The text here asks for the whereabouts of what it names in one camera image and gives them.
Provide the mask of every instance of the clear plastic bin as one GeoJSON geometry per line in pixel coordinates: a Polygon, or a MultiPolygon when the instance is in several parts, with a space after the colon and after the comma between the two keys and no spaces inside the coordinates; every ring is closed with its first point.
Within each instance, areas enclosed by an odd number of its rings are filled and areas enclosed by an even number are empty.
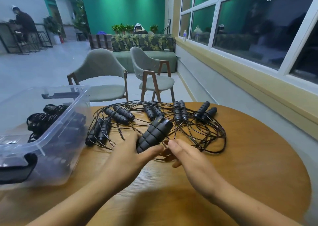
{"type": "Polygon", "coordinates": [[[67,182],[92,121],[89,86],[30,88],[0,103],[0,190],[67,182]],[[26,120],[47,104],[68,109],[34,142],[26,120]]]}

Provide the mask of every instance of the window sill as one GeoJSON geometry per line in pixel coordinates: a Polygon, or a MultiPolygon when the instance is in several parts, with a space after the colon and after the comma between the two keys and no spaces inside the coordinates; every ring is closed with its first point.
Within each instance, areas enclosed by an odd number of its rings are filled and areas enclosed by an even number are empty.
{"type": "Polygon", "coordinates": [[[189,41],[176,44],[318,140],[318,95],[189,41]]]}

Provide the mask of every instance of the white window frame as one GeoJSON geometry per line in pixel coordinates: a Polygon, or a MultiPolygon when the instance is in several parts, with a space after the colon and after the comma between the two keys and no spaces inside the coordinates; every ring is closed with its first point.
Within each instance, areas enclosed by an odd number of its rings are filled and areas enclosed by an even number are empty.
{"type": "Polygon", "coordinates": [[[219,11],[220,11],[220,6],[221,6],[221,2],[224,2],[226,0],[208,0],[205,1],[201,4],[198,4],[196,6],[194,6],[194,0],[192,0],[192,6],[191,8],[185,10],[185,11],[181,11],[182,10],[182,1],[181,0],[181,6],[180,6],[180,22],[179,22],[179,38],[182,39],[182,37],[180,36],[180,23],[181,23],[181,15],[187,14],[187,13],[191,13],[190,15],[190,25],[189,25],[189,34],[187,35],[187,41],[189,41],[190,43],[200,46],[202,48],[205,48],[207,50],[210,50],[216,54],[219,54],[223,57],[226,57],[228,59],[232,59],[236,62],[239,62],[241,64],[244,64],[248,67],[251,67],[253,69],[256,69],[258,71],[261,71],[263,73],[266,73],[268,75],[271,75],[277,79],[283,80],[287,83],[293,84],[299,88],[302,88],[306,91],[312,92],[316,95],[318,95],[318,84],[312,83],[310,81],[307,81],[305,79],[301,79],[298,78],[296,76],[293,76],[290,73],[290,70],[292,69],[293,64],[295,63],[297,57],[299,56],[299,53],[301,52],[302,48],[304,47],[310,33],[312,32],[314,26],[316,25],[316,22],[318,20],[318,7],[316,6],[318,4],[318,0],[313,0],[308,12],[304,18],[303,23],[301,24],[295,39],[293,40],[281,66],[280,69],[277,71],[275,69],[272,69],[270,67],[261,65],[259,63],[250,61],[248,59],[244,59],[241,58],[239,56],[236,55],[232,55],[230,53],[221,51],[219,49],[213,48],[212,44],[213,44],[213,39],[214,39],[214,35],[215,35],[215,31],[216,31],[216,26],[217,26],[217,20],[218,20],[218,16],[219,16],[219,11]],[[210,39],[209,39],[209,45],[206,46],[204,44],[198,43],[194,40],[190,40],[190,34],[191,34],[191,29],[192,29],[192,16],[193,16],[193,12],[211,5],[215,4],[215,9],[214,9],[214,14],[213,14],[213,23],[212,23],[212,27],[211,27],[211,33],[210,33],[210,39]]]}

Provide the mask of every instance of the hand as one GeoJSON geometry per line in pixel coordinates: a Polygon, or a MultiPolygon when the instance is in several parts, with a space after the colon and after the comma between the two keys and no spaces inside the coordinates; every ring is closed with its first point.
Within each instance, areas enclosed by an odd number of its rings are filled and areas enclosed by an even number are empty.
{"type": "Polygon", "coordinates": [[[165,161],[177,159],[173,167],[182,165],[193,188],[212,203],[227,184],[204,154],[180,139],[169,140],[168,149],[161,154],[167,156],[165,161]]]}
{"type": "Polygon", "coordinates": [[[139,137],[139,133],[133,132],[122,144],[117,145],[100,172],[98,179],[111,183],[114,194],[128,187],[141,169],[164,150],[162,145],[157,145],[137,154],[139,137]]]}

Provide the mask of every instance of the wooden table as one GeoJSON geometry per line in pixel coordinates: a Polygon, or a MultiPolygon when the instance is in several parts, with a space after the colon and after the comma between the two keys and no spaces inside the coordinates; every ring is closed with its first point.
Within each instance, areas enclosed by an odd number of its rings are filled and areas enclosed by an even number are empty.
{"type": "MultiPolygon", "coordinates": [[[[186,107],[197,110],[201,104],[189,102],[186,107]]],[[[301,221],[310,203],[311,186],[299,156],[260,121],[234,109],[215,106],[216,119],[226,130],[228,144],[222,154],[207,155],[209,160],[238,189],[301,221]]],[[[146,118],[143,113],[135,115],[146,118]]],[[[116,129],[110,136],[115,142],[121,141],[116,129]]],[[[177,137],[187,140],[180,134],[177,137]]],[[[85,148],[67,184],[0,192],[0,225],[25,225],[34,220],[87,184],[108,156],[96,146],[85,148]]],[[[182,167],[175,169],[171,163],[151,161],[133,184],[109,200],[88,225],[192,226],[235,222],[191,187],[182,167]]]]}

